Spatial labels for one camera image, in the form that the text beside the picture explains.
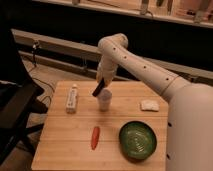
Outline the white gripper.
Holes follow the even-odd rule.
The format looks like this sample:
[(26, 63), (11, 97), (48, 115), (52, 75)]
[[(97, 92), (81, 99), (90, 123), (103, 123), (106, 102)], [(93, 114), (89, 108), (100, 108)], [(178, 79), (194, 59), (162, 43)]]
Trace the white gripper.
[(96, 80), (99, 83), (92, 95), (97, 97), (101, 90), (108, 86), (116, 75), (116, 66), (114, 64), (105, 64), (100, 62), (97, 68)]

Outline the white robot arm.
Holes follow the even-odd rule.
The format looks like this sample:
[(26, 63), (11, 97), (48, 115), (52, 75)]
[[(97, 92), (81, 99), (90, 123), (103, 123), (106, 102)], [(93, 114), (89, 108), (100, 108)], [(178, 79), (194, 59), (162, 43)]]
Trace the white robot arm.
[(165, 171), (213, 171), (213, 86), (192, 83), (127, 47), (122, 33), (99, 40), (97, 79), (109, 84), (121, 66), (168, 103)]

